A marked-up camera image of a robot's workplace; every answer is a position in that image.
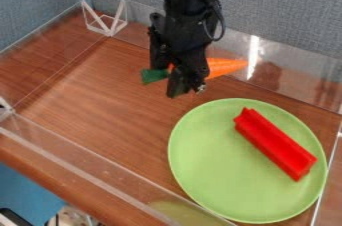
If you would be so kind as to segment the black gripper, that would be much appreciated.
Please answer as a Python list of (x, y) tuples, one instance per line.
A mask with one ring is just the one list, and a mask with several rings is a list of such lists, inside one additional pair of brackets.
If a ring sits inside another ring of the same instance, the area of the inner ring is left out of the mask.
[(174, 65), (167, 97), (176, 98), (190, 91), (202, 93), (210, 74), (206, 49), (224, 35), (222, 31), (215, 36), (216, 27), (226, 28), (222, 15), (215, 11), (199, 15), (152, 13), (150, 20), (150, 68), (162, 70)]

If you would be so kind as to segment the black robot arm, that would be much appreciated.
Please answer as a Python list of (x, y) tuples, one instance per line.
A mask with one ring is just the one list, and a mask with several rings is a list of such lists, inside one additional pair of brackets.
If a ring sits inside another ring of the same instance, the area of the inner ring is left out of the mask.
[(167, 97), (206, 90), (206, 49), (226, 34), (220, 0), (164, 0), (164, 14), (150, 14), (150, 70), (164, 74)]

